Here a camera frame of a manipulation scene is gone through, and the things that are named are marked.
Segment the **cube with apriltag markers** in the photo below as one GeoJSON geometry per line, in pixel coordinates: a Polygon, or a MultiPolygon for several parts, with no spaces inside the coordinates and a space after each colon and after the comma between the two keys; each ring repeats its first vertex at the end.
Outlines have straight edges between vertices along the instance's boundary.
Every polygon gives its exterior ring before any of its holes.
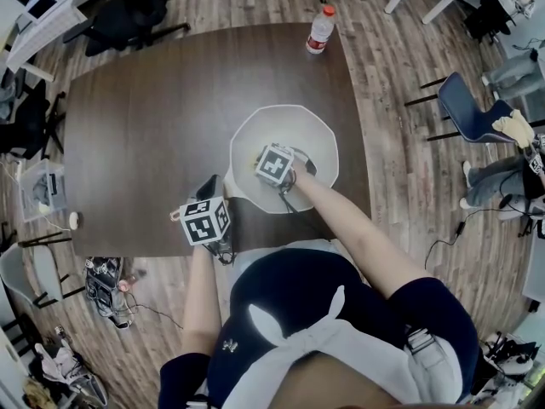
{"type": "Polygon", "coordinates": [[[184,204],[180,208],[180,221],[190,245],[223,238],[231,223],[223,197],[184,204]]]}
{"type": "Polygon", "coordinates": [[[279,187],[290,171],[293,161],[294,151],[292,148],[273,143],[263,150],[255,167],[255,173],[279,187]]]}

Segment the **blue chair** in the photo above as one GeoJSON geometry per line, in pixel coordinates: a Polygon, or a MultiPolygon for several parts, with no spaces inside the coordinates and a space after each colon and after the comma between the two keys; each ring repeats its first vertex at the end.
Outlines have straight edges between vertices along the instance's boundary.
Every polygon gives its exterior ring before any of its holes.
{"type": "Polygon", "coordinates": [[[457,132],[432,136],[427,139],[428,141],[443,140],[461,135],[462,138],[469,142],[514,142],[513,138],[509,138],[492,128],[492,123],[501,117],[508,117],[513,111],[513,108],[505,101],[498,100],[488,112],[482,112],[462,76],[457,72],[453,72],[447,78],[424,84],[421,88],[441,83],[443,84],[439,88],[438,94],[405,103],[407,107],[424,101],[439,99],[443,108],[449,114],[448,117],[442,119],[452,119],[452,123],[458,129],[457,132]]]}

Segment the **person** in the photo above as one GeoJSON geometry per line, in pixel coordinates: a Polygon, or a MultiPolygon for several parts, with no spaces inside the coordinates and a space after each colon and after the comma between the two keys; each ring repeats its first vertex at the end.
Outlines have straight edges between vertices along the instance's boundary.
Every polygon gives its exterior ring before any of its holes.
{"type": "Polygon", "coordinates": [[[518,13],[529,19],[534,8],[535,0],[481,0],[481,5],[464,20],[464,25],[470,37],[481,41],[489,32],[509,34],[506,22],[518,13]]]}
{"type": "Polygon", "coordinates": [[[161,368],[159,409],[456,403],[479,355],[468,313],[355,204],[304,165],[294,171],[293,186],[357,269],[325,240],[240,253],[221,326],[212,257],[197,246],[180,356],[161,368]]]}
{"type": "Polygon", "coordinates": [[[465,210],[485,205],[495,195],[503,197],[524,196],[527,200],[539,199],[545,194],[544,151],[528,159],[524,154],[500,159],[485,168],[472,168],[468,161],[463,163],[463,172],[468,185],[466,197],[460,200],[465,210]],[[537,167],[531,167],[532,161],[537,167]]]}
{"type": "Polygon", "coordinates": [[[484,73],[481,79],[484,86],[493,86],[496,100],[509,100],[545,88],[545,52],[542,49],[528,50],[522,55],[507,59],[496,70],[484,73]],[[518,79],[508,87],[500,86],[507,78],[518,79]]]}

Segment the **white shoe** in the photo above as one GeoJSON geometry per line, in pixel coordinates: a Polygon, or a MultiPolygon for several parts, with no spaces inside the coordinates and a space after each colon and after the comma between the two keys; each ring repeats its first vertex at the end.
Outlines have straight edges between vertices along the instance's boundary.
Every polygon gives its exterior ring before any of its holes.
{"type": "Polygon", "coordinates": [[[463,175],[466,177],[466,185],[468,185],[468,188],[471,188],[471,183],[469,183],[469,171],[471,171],[471,164],[468,160],[464,161],[462,164],[463,169],[463,175]]]}
{"type": "Polygon", "coordinates": [[[460,200],[460,207],[464,210],[476,209],[478,206],[471,206],[466,198],[460,200]]]}

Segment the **wooden floor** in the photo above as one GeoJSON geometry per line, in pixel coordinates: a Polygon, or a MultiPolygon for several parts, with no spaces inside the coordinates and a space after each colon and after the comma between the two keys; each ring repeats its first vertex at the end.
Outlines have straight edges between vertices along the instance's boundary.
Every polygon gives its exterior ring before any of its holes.
{"type": "MultiPolygon", "coordinates": [[[[489,151],[461,138],[425,142],[429,135],[452,131],[452,124],[440,120],[443,114],[434,102],[409,109],[404,102],[433,93],[420,91],[420,84],[458,71],[481,106],[489,106],[480,73],[483,66],[489,69],[501,58],[495,47],[483,45],[481,61],[477,45],[461,28],[465,9],[458,3],[424,26],[421,17],[439,0],[403,0],[392,15],[383,12],[387,1],[330,0],[336,7],[359,107],[373,219],[423,266],[434,240],[451,239],[467,214],[458,208],[465,190],[461,162],[469,159],[485,165],[513,153],[513,148],[499,145],[489,151]]],[[[169,0],[164,24],[187,20],[192,34],[197,34],[232,26],[311,21],[319,7],[318,0],[169,0]]],[[[68,46],[52,44],[38,55],[38,65],[56,75],[49,87],[51,98],[60,90],[69,91],[77,76],[118,56],[108,52],[89,59],[83,47],[80,38],[68,46]]],[[[54,153],[53,158],[60,156],[54,153]]],[[[0,181],[3,210],[22,239],[55,231],[44,220],[23,225],[14,187],[6,175],[0,175],[0,181]]],[[[51,219],[67,225],[64,216],[51,219]]],[[[481,336],[512,329],[524,316],[527,305],[520,292],[530,241],[517,238],[519,229],[519,222],[501,223],[494,212],[478,214],[455,246],[439,245],[429,259],[428,268],[461,300],[481,336]]],[[[52,249],[60,273],[75,274],[65,288],[78,287],[83,280],[82,257],[74,256],[70,245],[52,249]]],[[[136,258],[133,266],[146,273],[134,287],[138,302],[180,322],[186,259],[136,258]]],[[[219,277],[225,310],[227,284],[224,273],[219,277]]],[[[118,406],[155,407],[158,370],[180,350],[181,333],[167,318],[141,309],[128,331],[116,331],[84,295],[41,311],[24,308],[46,335],[56,325],[66,328],[74,347],[103,377],[118,406]]]]}

